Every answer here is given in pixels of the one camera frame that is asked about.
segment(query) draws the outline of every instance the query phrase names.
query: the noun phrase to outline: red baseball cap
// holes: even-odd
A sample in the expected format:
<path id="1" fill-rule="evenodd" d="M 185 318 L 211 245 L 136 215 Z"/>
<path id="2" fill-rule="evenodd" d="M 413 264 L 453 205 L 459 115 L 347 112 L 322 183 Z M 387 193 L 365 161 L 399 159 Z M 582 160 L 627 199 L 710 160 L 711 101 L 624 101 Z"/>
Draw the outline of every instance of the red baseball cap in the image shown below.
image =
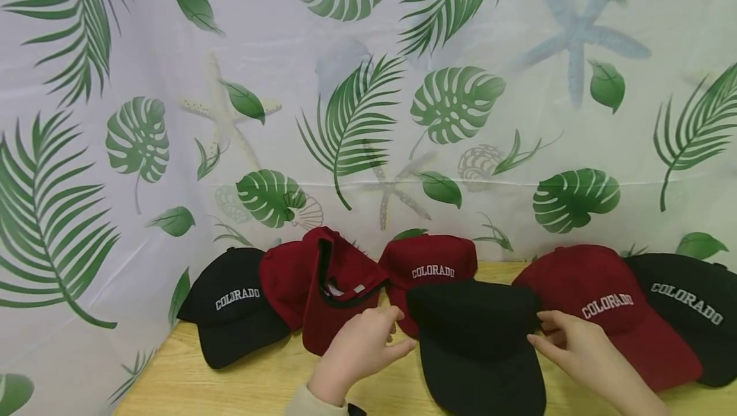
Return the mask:
<path id="1" fill-rule="evenodd" d="M 635 275 L 614 250 L 558 247 L 512 282 L 538 295 L 543 310 L 560 310 L 600 325 L 655 392 L 695 381 L 698 358 L 651 308 Z"/>
<path id="2" fill-rule="evenodd" d="M 302 245 L 310 248 L 310 266 L 315 268 L 310 277 L 302 344 L 309 352 L 322 356 L 345 322 L 378 305 L 387 274 L 330 228 L 307 232 Z"/>
<path id="3" fill-rule="evenodd" d="M 479 261 L 476 246 L 466 238 L 423 235 L 389 242 L 379 266 L 389 276 L 389 301 L 404 313 L 404 319 L 397 322 L 399 328 L 417 338 L 417 324 L 407 310 L 407 290 L 412 286 L 471 279 Z"/>

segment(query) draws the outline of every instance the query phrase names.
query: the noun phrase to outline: hand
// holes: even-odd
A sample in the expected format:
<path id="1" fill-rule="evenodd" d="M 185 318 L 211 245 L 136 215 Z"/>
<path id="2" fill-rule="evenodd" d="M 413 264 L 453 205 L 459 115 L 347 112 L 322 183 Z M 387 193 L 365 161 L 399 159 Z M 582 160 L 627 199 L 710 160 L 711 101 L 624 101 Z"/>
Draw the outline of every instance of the hand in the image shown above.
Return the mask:
<path id="1" fill-rule="evenodd" d="M 625 416 L 669 415 L 668 408 L 647 387 L 600 325 L 558 310 L 538 313 L 547 337 L 527 339 L 543 356 L 574 381 L 605 398 Z"/>
<path id="2" fill-rule="evenodd" d="M 312 395 L 331 405 L 343 406 L 353 384 L 412 352 L 417 345 L 413 339 L 387 345 L 392 342 L 392 334 L 397 333 L 395 322 L 403 318 L 402 311 L 392 305 L 366 309 L 348 320 L 315 366 L 307 383 Z"/>

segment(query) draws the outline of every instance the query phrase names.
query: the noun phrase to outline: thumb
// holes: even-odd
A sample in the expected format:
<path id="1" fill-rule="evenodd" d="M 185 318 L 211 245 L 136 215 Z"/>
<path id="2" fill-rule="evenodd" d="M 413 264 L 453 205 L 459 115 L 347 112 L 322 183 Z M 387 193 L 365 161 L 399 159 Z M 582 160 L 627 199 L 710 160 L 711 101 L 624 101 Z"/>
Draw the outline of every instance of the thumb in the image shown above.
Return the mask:
<path id="1" fill-rule="evenodd" d="M 416 347 L 416 340 L 409 338 L 402 339 L 400 342 L 384 348 L 383 356 L 386 358 L 388 364 L 393 363 L 398 359 L 407 356 L 407 354 L 412 352 Z"/>
<path id="2" fill-rule="evenodd" d="M 545 338 L 539 337 L 538 335 L 528 334 L 527 340 L 529 340 L 532 347 L 537 349 L 538 352 L 542 353 L 545 358 L 563 368 L 564 364 L 567 363 L 568 351 L 558 348 Z"/>

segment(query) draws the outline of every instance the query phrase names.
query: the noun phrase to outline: table surface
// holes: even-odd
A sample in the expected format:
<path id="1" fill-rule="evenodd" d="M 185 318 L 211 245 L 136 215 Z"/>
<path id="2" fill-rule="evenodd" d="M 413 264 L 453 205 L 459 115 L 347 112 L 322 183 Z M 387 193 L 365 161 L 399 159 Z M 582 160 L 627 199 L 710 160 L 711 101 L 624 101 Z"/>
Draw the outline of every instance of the table surface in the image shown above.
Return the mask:
<path id="1" fill-rule="evenodd" d="M 485 262 L 479 264 L 476 280 L 509 284 L 526 265 Z M 388 304 L 384 293 L 379 304 Z M 404 337 L 401 332 L 396 335 L 397 339 Z M 548 396 L 545 415 L 617 415 L 547 358 L 538 358 Z M 295 388 L 310 377 L 318 359 L 305 350 L 297 332 L 225 371 L 214 371 L 200 353 L 197 327 L 180 322 L 123 398 L 115 415 L 281 415 Z M 737 381 L 724 388 L 686 384 L 662 392 L 660 397 L 674 416 L 737 415 Z M 425 387 L 418 349 L 356 384 L 348 401 L 369 415 L 446 414 L 435 405 Z"/>

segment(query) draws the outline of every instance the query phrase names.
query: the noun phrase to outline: sleeve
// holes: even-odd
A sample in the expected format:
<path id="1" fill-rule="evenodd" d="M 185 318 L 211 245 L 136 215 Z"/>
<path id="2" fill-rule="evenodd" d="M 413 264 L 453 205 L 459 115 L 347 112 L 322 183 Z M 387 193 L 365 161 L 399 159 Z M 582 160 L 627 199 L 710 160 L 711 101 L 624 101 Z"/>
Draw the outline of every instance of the sleeve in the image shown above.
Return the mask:
<path id="1" fill-rule="evenodd" d="M 306 384 L 302 384 L 285 409 L 285 416 L 348 416 L 348 404 L 333 406 L 318 400 Z"/>

